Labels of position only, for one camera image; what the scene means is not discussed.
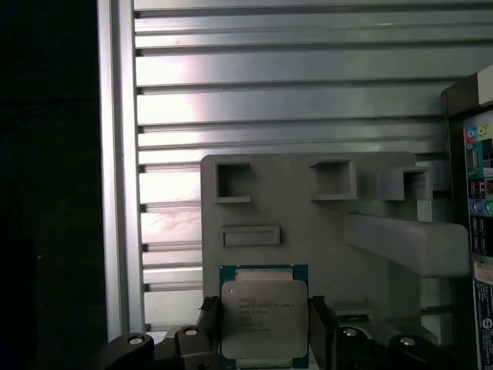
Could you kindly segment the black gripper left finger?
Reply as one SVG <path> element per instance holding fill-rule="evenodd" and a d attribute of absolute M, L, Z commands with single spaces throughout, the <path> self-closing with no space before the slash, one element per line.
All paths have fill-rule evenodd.
<path fill-rule="evenodd" d="M 99 369 L 221 369 L 221 300 L 206 297 L 196 324 L 172 330 L 156 343 L 150 335 L 128 333 L 98 352 Z"/>

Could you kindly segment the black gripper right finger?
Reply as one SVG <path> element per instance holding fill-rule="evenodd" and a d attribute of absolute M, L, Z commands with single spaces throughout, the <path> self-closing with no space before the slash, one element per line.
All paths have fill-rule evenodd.
<path fill-rule="evenodd" d="M 383 343 L 356 322 L 339 320 L 322 296 L 309 300 L 309 346 L 320 369 L 442 369 L 443 351 L 413 334 Z"/>

